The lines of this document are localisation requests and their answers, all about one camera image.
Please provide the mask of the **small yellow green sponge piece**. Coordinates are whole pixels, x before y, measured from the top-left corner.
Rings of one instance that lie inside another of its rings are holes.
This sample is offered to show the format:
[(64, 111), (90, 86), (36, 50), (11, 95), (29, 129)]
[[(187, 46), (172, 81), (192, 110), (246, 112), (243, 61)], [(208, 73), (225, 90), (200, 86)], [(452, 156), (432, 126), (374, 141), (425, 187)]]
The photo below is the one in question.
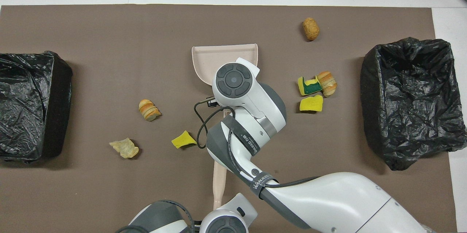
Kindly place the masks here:
[(171, 140), (171, 143), (177, 149), (180, 149), (187, 145), (197, 145), (196, 140), (190, 135), (190, 133), (187, 130), (183, 131), (179, 136)]

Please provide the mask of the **beige plastic dustpan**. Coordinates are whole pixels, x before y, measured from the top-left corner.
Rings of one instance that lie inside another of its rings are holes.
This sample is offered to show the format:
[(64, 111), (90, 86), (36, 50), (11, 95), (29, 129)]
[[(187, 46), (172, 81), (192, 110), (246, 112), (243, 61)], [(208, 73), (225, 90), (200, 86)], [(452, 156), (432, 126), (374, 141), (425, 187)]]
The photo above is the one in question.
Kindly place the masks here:
[(227, 98), (240, 98), (230, 106), (244, 106), (252, 115), (261, 119), (265, 113), (256, 105), (248, 105), (250, 89), (257, 89), (258, 45), (240, 44), (226, 46), (192, 47), (192, 62), (197, 76)]

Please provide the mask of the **beige hand brush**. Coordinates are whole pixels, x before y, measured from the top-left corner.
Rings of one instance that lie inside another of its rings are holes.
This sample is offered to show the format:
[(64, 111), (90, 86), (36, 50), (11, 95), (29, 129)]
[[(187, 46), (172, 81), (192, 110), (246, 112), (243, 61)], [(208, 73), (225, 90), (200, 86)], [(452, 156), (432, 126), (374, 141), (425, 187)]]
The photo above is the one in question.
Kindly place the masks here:
[(227, 169), (215, 162), (212, 177), (213, 210), (220, 208), (223, 203)]

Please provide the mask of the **bread piece with pale side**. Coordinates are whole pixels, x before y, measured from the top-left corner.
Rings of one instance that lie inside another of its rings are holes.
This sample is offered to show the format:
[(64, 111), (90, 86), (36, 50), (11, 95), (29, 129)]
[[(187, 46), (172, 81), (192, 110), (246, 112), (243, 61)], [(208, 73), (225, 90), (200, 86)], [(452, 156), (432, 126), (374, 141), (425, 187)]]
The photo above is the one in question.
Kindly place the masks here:
[(109, 145), (125, 159), (133, 158), (139, 153), (139, 148), (128, 137), (110, 142)]

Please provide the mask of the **brown table mat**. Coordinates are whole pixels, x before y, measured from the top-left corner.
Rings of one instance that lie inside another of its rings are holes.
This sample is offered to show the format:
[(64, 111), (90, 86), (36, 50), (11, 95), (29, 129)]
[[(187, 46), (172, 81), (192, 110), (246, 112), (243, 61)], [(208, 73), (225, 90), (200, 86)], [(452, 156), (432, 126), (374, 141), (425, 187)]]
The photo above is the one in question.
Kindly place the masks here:
[[(302, 22), (320, 27), (307, 40)], [(53, 51), (72, 68), (72, 101), (62, 153), (31, 164), (0, 161), (0, 233), (110, 233), (161, 199), (196, 220), (212, 210), (213, 160), (171, 140), (201, 122), (193, 111), (212, 95), (195, 73), (193, 46), (256, 43), (258, 80), (286, 105), (287, 124), (252, 161), (281, 183), (334, 172), (374, 181), (416, 220), (455, 232), (448, 154), (392, 171), (369, 148), (360, 105), (363, 57), (377, 44), (434, 39), (428, 8), (50, 5), (3, 6), (0, 53)], [(330, 71), (335, 93), (300, 95), (297, 79)], [(322, 112), (299, 110), (322, 95)], [(162, 115), (146, 121), (139, 102)], [(130, 138), (139, 153), (110, 142)]]

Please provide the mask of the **bin with black bag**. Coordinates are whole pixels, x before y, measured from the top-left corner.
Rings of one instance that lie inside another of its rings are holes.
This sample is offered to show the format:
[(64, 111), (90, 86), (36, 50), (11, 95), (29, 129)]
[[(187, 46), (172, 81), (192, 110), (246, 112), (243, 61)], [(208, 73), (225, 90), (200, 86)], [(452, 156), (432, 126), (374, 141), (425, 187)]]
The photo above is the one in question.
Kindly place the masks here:
[(368, 146), (393, 171), (467, 147), (451, 44), (408, 37), (364, 56), (360, 100)]
[(72, 98), (72, 69), (57, 53), (0, 53), (0, 160), (60, 155)]

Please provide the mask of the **brown bread roll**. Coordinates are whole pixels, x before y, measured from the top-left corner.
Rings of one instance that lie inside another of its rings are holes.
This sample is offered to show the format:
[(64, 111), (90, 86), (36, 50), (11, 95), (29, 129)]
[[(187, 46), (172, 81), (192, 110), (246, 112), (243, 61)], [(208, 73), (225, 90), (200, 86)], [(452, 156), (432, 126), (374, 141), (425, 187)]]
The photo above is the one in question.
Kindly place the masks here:
[(302, 22), (302, 27), (305, 32), (307, 40), (314, 41), (320, 35), (320, 27), (317, 25), (317, 22), (308, 17)]

